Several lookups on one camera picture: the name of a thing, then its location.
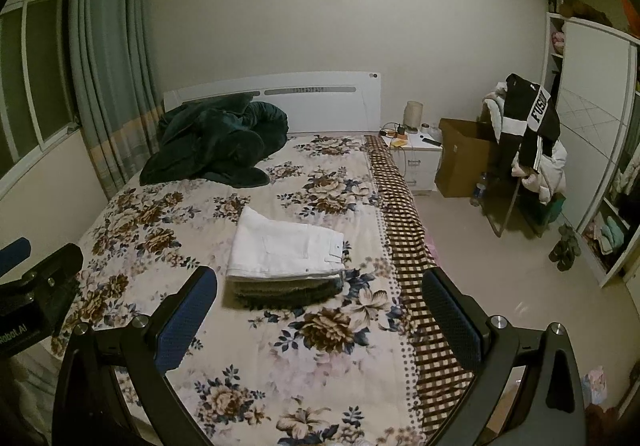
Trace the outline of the white pants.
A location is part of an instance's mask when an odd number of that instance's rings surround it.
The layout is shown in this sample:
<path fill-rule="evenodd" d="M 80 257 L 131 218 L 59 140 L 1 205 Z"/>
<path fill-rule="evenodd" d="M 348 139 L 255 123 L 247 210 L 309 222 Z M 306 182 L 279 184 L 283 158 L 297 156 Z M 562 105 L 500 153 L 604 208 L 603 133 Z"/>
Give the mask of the white pants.
<path fill-rule="evenodd" d="M 274 221 L 245 206 L 232 240 L 227 276 L 239 281 L 333 278 L 344 269 L 343 244 L 339 231 Z"/>

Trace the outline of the pink packet on floor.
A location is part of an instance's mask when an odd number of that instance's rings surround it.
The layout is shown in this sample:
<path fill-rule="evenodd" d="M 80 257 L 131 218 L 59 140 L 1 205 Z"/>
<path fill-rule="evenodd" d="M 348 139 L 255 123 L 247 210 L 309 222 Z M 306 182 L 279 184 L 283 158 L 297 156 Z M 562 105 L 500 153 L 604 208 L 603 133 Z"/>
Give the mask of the pink packet on floor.
<path fill-rule="evenodd" d="M 608 382 L 602 366 L 591 369 L 582 378 L 582 389 L 587 405 L 601 405 L 605 402 L 608 398 Z"/>

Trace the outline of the dark shoes on floor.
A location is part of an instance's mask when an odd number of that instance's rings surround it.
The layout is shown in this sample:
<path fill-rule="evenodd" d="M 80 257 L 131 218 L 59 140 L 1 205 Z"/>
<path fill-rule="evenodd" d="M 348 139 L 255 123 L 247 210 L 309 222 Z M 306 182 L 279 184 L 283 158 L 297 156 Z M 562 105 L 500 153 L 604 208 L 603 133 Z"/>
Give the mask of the dark shoes on floor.
<path fill-rule="evenodd" d="M 576 258 L 582 254 L 582 248 L 576 237 L 574 229 L 568 224 L 559 228 L 560 239 L 548 255 L 559 271 L 570 270 Z"/>

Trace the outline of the floral and checked bed blanket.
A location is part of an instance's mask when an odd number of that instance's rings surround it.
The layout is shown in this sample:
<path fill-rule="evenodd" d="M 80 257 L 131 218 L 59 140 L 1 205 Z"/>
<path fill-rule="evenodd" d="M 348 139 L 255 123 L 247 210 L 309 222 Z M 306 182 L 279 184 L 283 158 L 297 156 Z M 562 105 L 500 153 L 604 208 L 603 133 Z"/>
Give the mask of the floral and checked bed blanket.
<path fill-rule="evenodd" d="M 168 374 L 216 445 L 424 445 L 473 376 L 421 294 L 434 265 L 416 203 L 376 136 L 297 136 L 262 187 L 130 180 L 80 239 L 79 322 L 150 314 L 200 266 L 214 305 Z"/>

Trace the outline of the dark folded garment under pants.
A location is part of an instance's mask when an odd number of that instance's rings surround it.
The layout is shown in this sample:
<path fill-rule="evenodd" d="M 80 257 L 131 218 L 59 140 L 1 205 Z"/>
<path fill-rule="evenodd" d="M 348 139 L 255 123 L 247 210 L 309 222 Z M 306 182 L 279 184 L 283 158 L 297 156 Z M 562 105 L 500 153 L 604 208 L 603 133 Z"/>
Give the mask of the dark folded garment under pants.
<path fill-rule="evenodd" d="M 303 308 L 332 299 L 344 288 L 344 273 L 326 278 L 230 282 L 233 295 L 253 308 Z"/>

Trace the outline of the plastic water bottle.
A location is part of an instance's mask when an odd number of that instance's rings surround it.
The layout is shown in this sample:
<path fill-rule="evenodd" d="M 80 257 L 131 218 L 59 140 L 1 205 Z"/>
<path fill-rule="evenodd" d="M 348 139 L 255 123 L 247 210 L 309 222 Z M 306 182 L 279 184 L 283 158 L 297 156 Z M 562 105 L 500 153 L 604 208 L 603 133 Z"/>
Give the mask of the plastic water bottle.
<path fill-rule="evenodd" d="M 484 197 L 484 193 L 486 191 L 486 186 L 487 186 L 487 174 L 485 172 L 482 172 L 480 174 L 480 178 L 478 178 L 475 184 L 472 197 L 470 198 L 470 203 L 472 205 L 480 206 L 480 203 L 482 203 L 482 198 Z"/>

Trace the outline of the dark green quilt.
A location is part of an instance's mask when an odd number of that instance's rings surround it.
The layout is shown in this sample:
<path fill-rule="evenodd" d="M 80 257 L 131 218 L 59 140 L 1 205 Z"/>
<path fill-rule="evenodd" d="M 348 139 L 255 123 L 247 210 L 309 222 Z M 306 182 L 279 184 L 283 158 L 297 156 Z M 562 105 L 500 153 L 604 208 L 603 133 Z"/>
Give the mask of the dark green quilt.
<path fill-rule="evenodd" d="M 249 92 L 198 99 L 166 112 L 157 125 L 158 151 L 140 184 L 207 179 L 236 189 L 262 187 L 257 164 L 288 141 L 288 116 Z"/>

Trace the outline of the brown cardboard box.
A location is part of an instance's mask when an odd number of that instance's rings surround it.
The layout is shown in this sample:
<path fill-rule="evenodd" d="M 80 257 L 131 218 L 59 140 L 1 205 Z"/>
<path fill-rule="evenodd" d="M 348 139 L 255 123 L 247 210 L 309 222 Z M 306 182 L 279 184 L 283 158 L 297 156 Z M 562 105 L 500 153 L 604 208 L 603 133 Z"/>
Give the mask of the brown cardboard box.
<path fill-rule="evenodd" d="M 492 127 L 475 121 L 441 119 L 442 157 L 435 184 L 445 198 L 469 198 L 480 175 L 488 172 L 498 157 Z"/>

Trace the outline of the green striped curtain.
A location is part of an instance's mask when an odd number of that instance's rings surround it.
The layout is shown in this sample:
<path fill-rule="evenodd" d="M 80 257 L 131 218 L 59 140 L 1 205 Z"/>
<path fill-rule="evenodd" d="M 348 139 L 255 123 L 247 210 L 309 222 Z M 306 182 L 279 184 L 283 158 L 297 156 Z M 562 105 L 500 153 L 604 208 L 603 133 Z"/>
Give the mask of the green striped curtain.
<path fill-rule="evenodd" d="M 89 157 L 114 197 L 157 149 L 148 0 L 70 0 L 70 65 Z"/>

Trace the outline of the white framed window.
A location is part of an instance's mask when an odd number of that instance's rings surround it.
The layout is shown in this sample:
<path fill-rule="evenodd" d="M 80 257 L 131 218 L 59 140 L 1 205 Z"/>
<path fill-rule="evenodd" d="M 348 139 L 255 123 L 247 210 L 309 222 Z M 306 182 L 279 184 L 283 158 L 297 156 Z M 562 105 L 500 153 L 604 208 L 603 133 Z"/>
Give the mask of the white framed window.
<path fill-rule="evenodd" d="M 79 127 L 68 55 L 70 0 L 1 9 L 1 193 Z"/>

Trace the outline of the clothes pile on chair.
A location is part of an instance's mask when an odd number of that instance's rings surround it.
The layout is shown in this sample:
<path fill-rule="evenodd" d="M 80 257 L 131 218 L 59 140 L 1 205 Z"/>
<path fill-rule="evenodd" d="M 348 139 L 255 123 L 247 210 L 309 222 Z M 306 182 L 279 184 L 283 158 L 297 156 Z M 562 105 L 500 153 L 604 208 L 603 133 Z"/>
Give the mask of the clothes pile on chair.
<path fill-rule="evenodd" d="M 480 119 L 498 145 L 497 175 L 521 181 L 547 205 L 566 190 L 567 150 L 560 141 L 556 98 L 544 86 L 511 73 L 483 98 Z"/>

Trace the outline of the white bedside table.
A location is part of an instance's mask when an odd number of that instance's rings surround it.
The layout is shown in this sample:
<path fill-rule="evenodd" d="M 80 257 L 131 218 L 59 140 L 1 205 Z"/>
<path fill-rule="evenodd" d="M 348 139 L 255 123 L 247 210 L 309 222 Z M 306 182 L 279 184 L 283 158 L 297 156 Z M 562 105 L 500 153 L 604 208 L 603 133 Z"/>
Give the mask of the white bedside table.
<path fill-rule="evenodd" d="M 383 136 L 392 157 L 409 189 L 415 193 L 436 191 L 436 174 L 442 146 L 424 134 L 406 134 L 400 138 Z"/>

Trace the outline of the beige table lamp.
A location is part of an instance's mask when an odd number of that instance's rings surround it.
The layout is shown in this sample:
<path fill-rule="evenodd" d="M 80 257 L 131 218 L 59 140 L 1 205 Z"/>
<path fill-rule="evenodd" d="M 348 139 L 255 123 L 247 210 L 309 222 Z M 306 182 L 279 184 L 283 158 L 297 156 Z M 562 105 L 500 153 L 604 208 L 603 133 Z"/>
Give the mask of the beige table lamp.
<path fill-rule="evenodd" d="M 410 100 L 405 105 L 404 118 L 402 125 L 409 133 L 416 133 L 422 124 L 423 103 L 420 101 Z"/>

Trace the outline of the white wardrobe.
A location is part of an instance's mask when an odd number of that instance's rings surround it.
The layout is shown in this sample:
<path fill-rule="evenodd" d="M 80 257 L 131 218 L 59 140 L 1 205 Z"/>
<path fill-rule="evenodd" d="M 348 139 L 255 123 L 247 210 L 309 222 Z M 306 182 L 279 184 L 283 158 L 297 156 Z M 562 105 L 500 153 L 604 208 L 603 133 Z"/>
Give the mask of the white wardrobe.
<path fill-rule="evenodd" d="M 599 23 L 549 13 L 541 80 L 558 88 L 560 140 L 567 150 L 563 216 L 601 288 L 622 270 L 639 227 L 614 203 L 625 146 L 637 127 L 639 41 Z"/>

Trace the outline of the white bed headboard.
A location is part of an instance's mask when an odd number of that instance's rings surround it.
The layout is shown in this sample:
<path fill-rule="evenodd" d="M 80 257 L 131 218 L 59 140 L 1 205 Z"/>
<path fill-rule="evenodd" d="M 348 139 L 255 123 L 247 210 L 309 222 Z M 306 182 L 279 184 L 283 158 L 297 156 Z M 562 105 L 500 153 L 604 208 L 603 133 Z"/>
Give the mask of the white bed headboard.
<path fill-rule="evenodd" d="M 292 134 L 373 134 L 382 126 L 381 75 L 376 72 L 295 72 L 216 80 L 165 92 L 167 111 L 193 100 L 252 94 L 288 116 Z"/>

